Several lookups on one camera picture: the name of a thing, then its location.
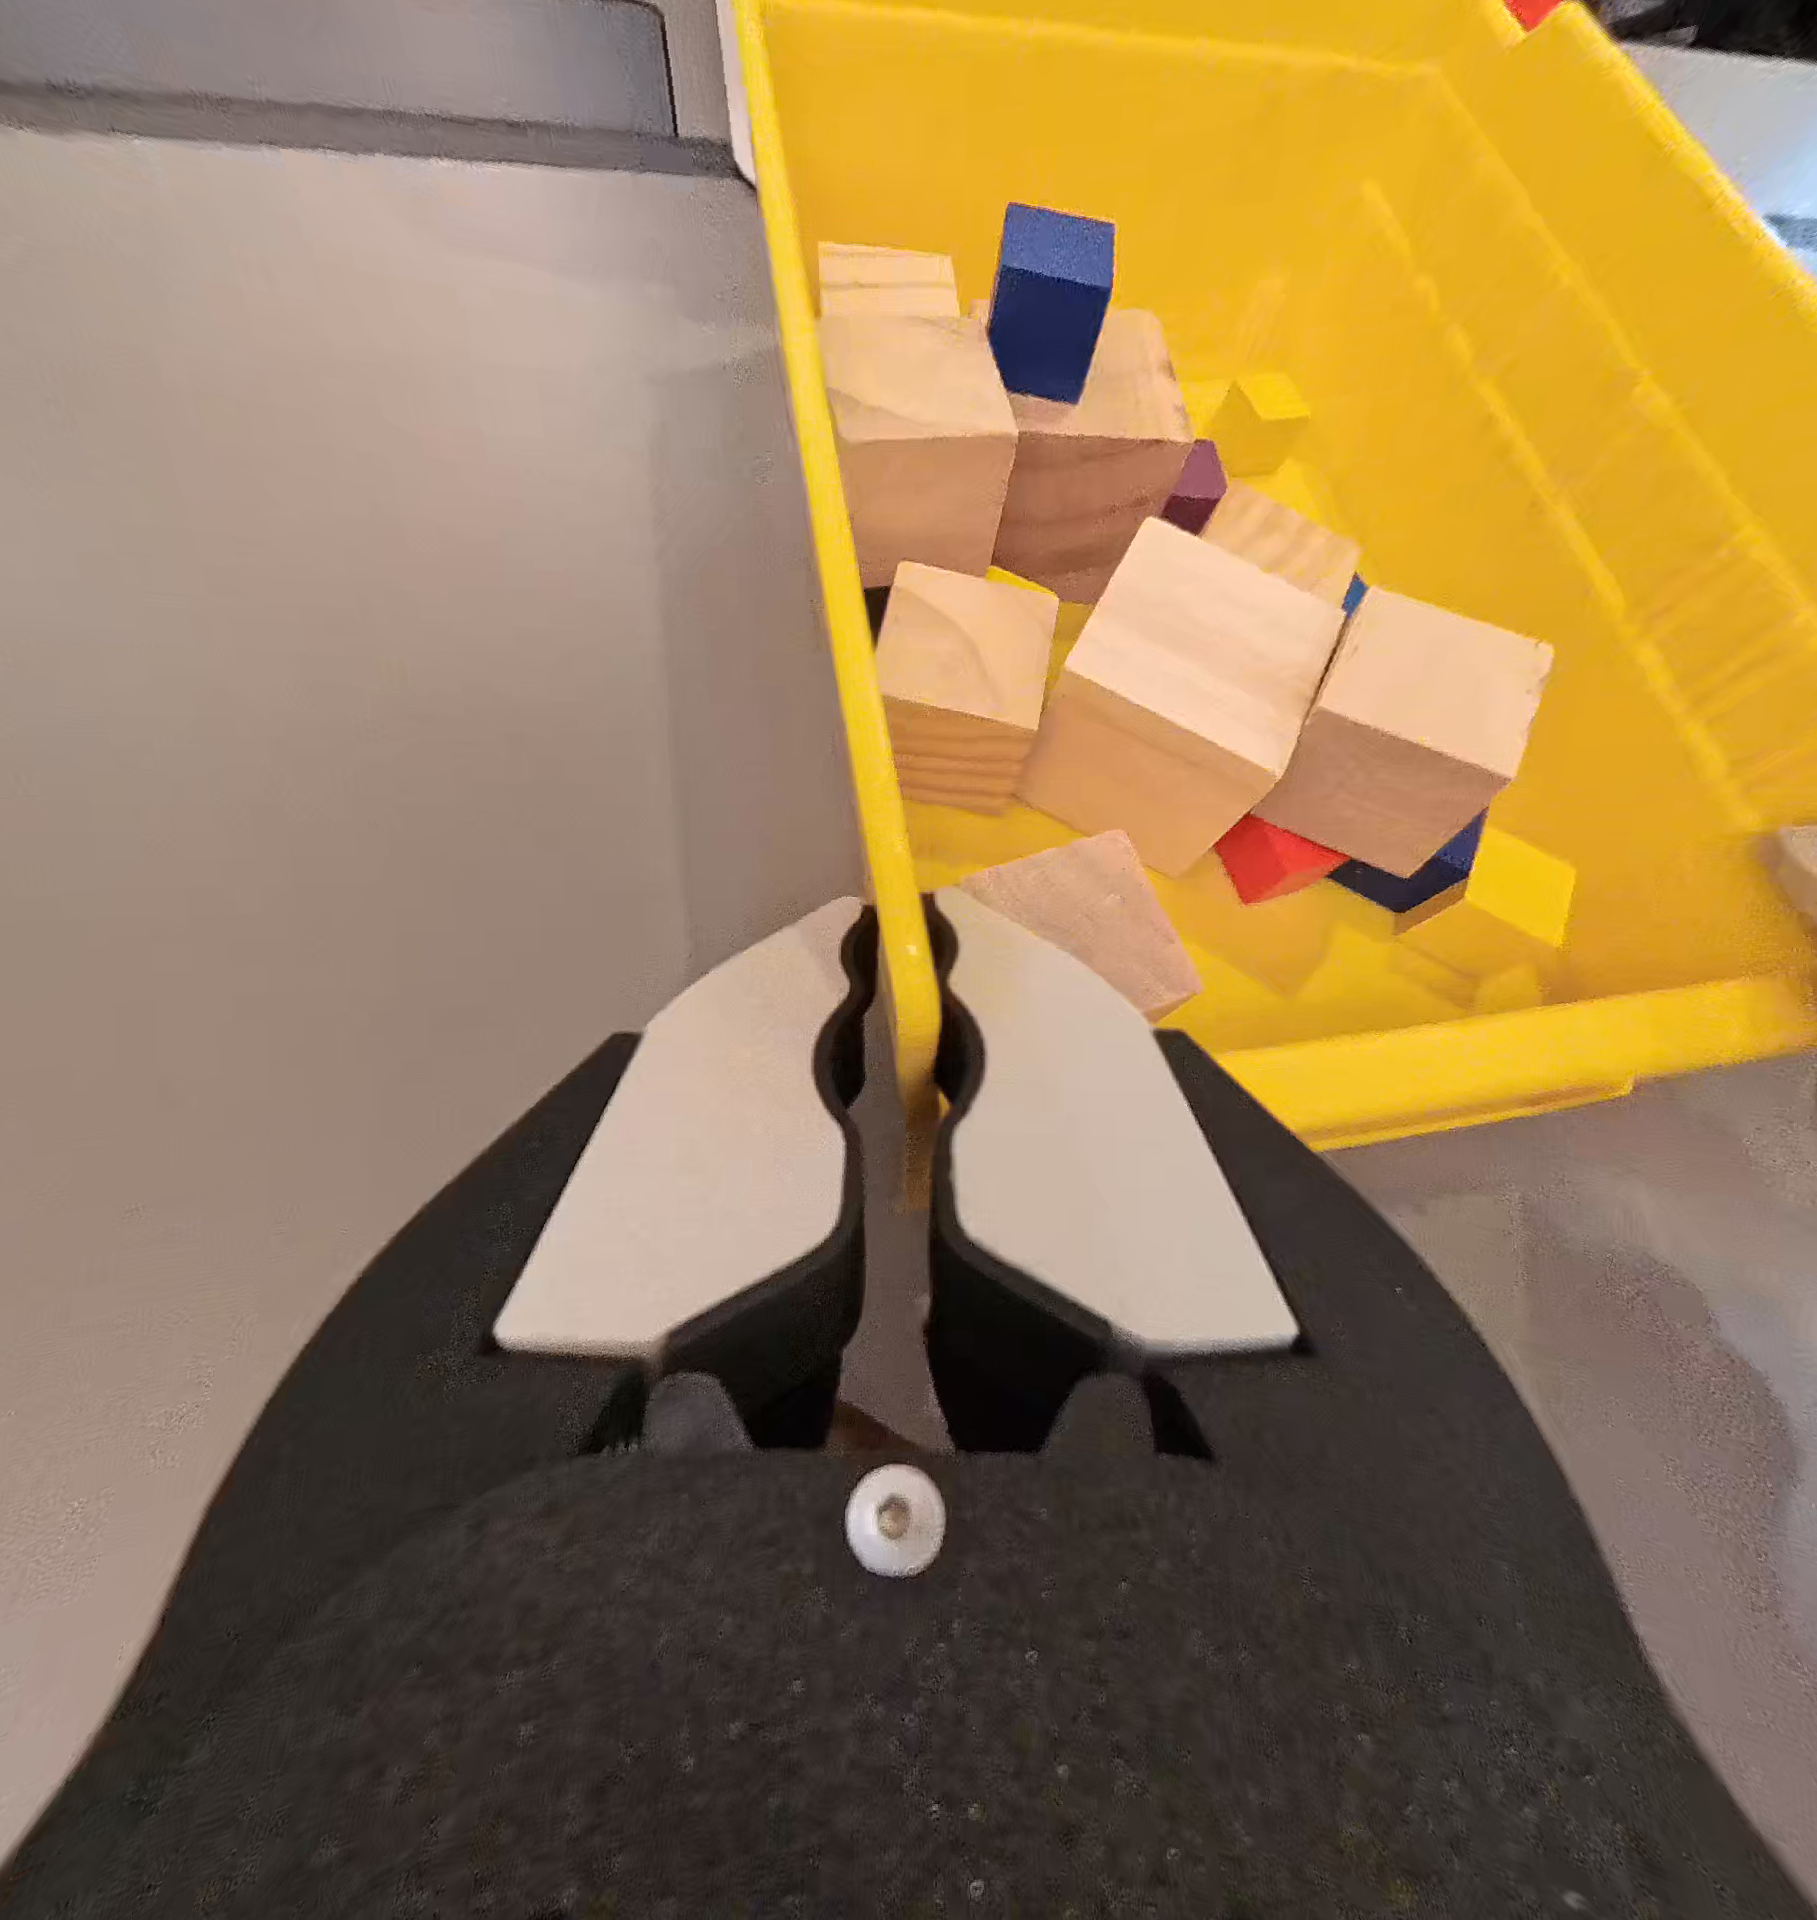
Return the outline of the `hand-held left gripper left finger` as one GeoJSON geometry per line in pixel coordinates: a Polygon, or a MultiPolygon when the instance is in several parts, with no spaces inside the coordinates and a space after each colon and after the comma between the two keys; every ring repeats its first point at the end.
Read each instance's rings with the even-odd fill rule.
{"type": "Polygon", "coordinates": [[[868,1292],[869,1009],[872,909],[837,895],[627,1033],[499,1347],[708,1376],[758,1446],[818,1449],[868,1292]]]}

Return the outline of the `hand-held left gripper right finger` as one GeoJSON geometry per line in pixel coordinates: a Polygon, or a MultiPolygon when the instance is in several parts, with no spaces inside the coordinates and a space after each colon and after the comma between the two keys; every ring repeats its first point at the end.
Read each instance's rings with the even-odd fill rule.
{"type": "Polygon", "coordinates": [[[1280,1357],[1302,1327],[1157,1027],[962,887],[943,961],[925,1350],[958,1450],[1038,1450],[1082,1380],[1280,1357]]]}

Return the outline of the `small yellow cube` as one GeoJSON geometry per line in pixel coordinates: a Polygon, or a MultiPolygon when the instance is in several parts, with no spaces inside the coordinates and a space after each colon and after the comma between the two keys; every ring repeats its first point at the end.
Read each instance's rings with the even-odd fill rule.
{"type": "Polygon", "coordinates": [[[1276,473],[1298,448],[1310,405],[1282,370],[1246,370],[1228,383],[1208,421],[1206,438],[1231,476],[1276,473]]]}
{"type": "Polygon", "coordinates": [[[1558,856],[1485,827],[1466,879],[1395,918],[1396,940],[1468,977],[1519,964],[1553,972],[1568,943],[1577,873],[1558,856]]]}

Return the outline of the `small red cube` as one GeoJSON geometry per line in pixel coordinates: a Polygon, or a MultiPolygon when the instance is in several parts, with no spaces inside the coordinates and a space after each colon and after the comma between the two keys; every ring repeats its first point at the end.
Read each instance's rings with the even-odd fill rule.
{"type": "Polygon", "coordinates": [[[1237,821],[1213,849],[1236,897],[1246,907],[1297,895],[1346,865],[1339,847],[1325,847],[1256,814],[1237,821]]]}

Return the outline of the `yellow plastic bin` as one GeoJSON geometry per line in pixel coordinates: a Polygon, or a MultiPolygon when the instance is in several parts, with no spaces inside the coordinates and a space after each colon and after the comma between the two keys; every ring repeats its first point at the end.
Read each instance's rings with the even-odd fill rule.
{"type": "Polygon", "coordinates": [[[902,803],[816,349],[820,242],[992,280],[1005,204],[1111,219],[1200,426],[1306,405],[1280,489],[1375,588],[1542,636],[1492,824],[1568,942],[1453,980],[1318,886],[1165,886],[1176,1027],[1321,1147],[1551,1114],[1817,1046],[1817,934],[1760,860],[1817,824],[1817,283],[1578,4],[736,4],[901,1098],[939,1112],[922,895],[1055,836],[902,803]]]}

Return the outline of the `pile of plain wooden cubes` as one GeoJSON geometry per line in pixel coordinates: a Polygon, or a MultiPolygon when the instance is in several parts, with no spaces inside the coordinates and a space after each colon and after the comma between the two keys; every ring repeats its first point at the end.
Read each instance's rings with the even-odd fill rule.
{"type": "Polygon", "coordinates": [[[1516,781],[1551,647],[1389,588],[1230,476],[1160,517],[1198,434],[1153,311],[1111,300],[1080,401],[1015,395],[943,252],[820,242],[818,342],[902,796],[1075,842],[965,887],[1152,1020],[1200,977],[1150,873],[1247,814],[1409,874],[1516,781]]]}

